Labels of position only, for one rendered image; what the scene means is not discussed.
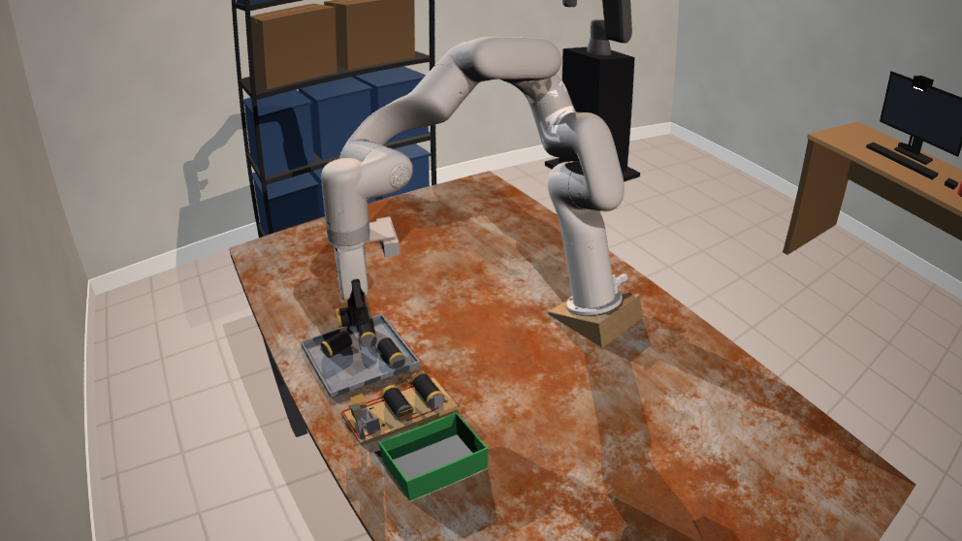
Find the green open-top box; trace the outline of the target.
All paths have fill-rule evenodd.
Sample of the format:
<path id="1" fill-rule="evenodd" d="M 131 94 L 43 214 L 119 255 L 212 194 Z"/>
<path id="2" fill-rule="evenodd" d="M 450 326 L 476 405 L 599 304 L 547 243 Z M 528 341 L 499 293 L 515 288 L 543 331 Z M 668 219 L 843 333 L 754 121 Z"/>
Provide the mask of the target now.
<path id="1" fill-rule="evenodd" d="M 457 412 L 378 443 L 409 501 L 488 469 L 488 447 Z"/>

